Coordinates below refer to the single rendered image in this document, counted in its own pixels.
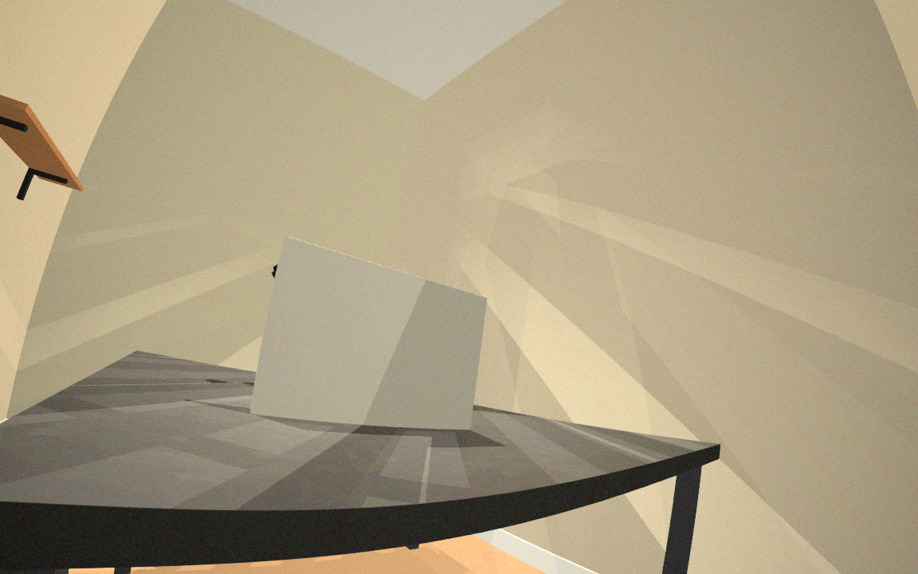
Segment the grey flat rectangular board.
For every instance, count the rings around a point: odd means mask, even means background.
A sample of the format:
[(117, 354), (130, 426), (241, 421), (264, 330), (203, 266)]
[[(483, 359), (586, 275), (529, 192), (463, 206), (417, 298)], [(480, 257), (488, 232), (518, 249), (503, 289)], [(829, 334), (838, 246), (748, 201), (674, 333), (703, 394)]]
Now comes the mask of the grey flat rectangular board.
[(470, 430), (487, 297), (284, 238), (250, 413)]

